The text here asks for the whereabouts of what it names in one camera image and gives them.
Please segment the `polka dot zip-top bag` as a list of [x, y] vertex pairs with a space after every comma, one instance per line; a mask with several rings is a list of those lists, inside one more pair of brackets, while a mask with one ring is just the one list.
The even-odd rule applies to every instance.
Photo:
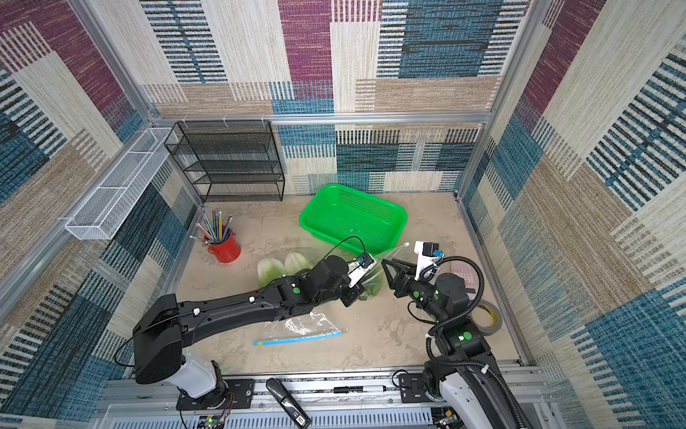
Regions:
[[400, 250], [407, 248], [409, 245], [409, 242], [405, 242], [392, 250], [385, 250], [384, 252], [373, 256], [376, 261], [376, 266], [358, 283], [363, 288], [363, 291], [358, 298], [359, 300], [371, 300], [380, 293], [383, 287], [387, 286], [386, 276], [382, 268], [382, 261], [384, 261], [384, 259], [392, 259]]

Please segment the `chinese cabbage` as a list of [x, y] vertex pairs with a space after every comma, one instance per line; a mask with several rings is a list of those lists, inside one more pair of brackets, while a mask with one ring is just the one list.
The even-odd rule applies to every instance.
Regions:
[[364, 286], [366, 286], [366, 291], [368, 293], [367, 300], [376, 297], [382, 288], [387, 285], [384, 271], [380, 267], [377, 267], [370, 273], [367, 273], [361, 281], [364, 283]]

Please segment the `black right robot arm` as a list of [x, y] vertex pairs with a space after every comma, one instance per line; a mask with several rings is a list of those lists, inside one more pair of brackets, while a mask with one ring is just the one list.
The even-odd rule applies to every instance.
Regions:
[[[453, 273], [441, 273], [434, 282], [423, 278], [448, 262], [473, 268], [478, 281], [473, 299], [467, 296], [464, 279]], [[393, 258], [384, 259], [382, 268], [396, 297], [411, 298], [435, 319], [425, 336], [427, 394], [448, 402], [466, 428], [529, 428], [531, 423], [505, 382], [491, 347], [469, 318], [484, 292], [479, 266], [467, 257], [443, 257], [426, 268]]]

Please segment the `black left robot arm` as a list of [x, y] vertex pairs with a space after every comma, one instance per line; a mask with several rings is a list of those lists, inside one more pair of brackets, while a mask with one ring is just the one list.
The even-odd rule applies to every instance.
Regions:
[[132, 330], [134, 379], [142, 385], [176, 386], [182, 394], [179, 410], [218, 409], [228, 403], [230, 389], [217, 362], [191, 352], [194, 343], [246, 325], [303, 316], [335, 300], [349, 307], [376, 265], [368, 253], [351, 263], [329, 255], [312, 269], [277, 278], [255, 291], [184, 302], [175, 294], [164, 295]]

